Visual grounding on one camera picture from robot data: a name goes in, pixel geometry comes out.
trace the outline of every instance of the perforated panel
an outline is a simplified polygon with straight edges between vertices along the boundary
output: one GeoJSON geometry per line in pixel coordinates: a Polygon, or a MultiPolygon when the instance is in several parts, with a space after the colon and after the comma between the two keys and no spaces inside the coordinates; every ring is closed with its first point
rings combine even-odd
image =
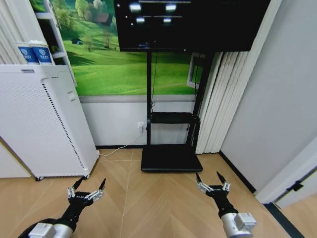
{"type": "Polygon", "coordinates": [[[84,166],[54,98],[41,83],[44,78],[40,73],[1,74],[1,136],[36,176],[80,173],[84,166]]]}

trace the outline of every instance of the blue and white cup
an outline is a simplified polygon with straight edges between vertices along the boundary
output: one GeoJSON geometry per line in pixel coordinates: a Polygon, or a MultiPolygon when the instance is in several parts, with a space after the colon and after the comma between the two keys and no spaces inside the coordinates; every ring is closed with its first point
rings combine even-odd
{"type": "Polygon", "coordinates": [[[40,64],[29,43],[17,42],[16,44],[28,64],[40,64]]]}
{"type": "Polygon", "coordinates": [[[33,52],[38,58],[40,64],[50,64],[52,65],[52,59],[49,51],[49,47],[45,44],[30,44],[33,52]]]}

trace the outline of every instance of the black baseboard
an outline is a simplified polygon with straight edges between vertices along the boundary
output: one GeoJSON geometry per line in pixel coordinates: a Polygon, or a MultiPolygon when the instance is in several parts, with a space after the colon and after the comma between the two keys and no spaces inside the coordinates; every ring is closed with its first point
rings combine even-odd
{"type": "MultiPolygon", "coordinates": [[[[124,145],[96,145],[96,149],[117,149],[123,147],[124,145]]],[[[126,149],[143,149],[146,145],[128,145],[126,149]]]]}
{"type": "Polygon", "coordinates": [[[244,185],[248,188],[251,193],[255,193],[257,191],[252,184],[243,176],[243,174],[231,163],[231,161],[226,157],[226,155],[220,150],[219,155],[223,158],[223,160],[229,165],[229,167],[236,173],[239,179],[244,183],[244,185]]]}
{"type": "Polygon", "coordinates": [[[267,210],[272,214],[272,216],[281,224],[284,230],[290,235],[292,238],[305,238],[299,230],[281,213],[281,211],[273,204],[268,203],[264,204],[267,210]]]}

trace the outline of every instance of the electrical outlet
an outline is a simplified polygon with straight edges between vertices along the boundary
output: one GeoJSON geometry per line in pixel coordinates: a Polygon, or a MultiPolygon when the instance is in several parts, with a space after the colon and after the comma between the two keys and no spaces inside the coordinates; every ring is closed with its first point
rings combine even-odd
{"type": "Polygon", "coordinates": [[[138,128],[143,127],[143,125],[144,125],[144,122],[138,122],[138,128]]]}
{"type": "Polygon", "coordinates": [[[143,125],[144,125],[144,122],[138,122],[138,129],[140,132],[143,131],[143,125]]]}

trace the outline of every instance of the robotic arm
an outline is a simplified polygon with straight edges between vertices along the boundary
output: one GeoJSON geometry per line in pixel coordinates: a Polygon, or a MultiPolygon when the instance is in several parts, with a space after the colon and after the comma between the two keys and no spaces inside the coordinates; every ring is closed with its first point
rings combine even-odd
{"type": "Polygon", "coordinates": [[[106,179],[94,192],[76,192],[84,177],[67,189],[69,206],[61,218],[45,219],[27,228],[19,238],[70,238],[85,207],[97,202],[104,195],[106,179]]]}
{"type": "Polygon", "coordinates": [[[257,224],[250,213],[239,213],[229,202],[227,195],[230,189],[230,183],[217,172],[217,175],[223,185],[206,185],[196,173],[198,188],[207,196],[214,199],[222,220],[224,231],[228,238],[252,237],[251,229],[257,224]]]}

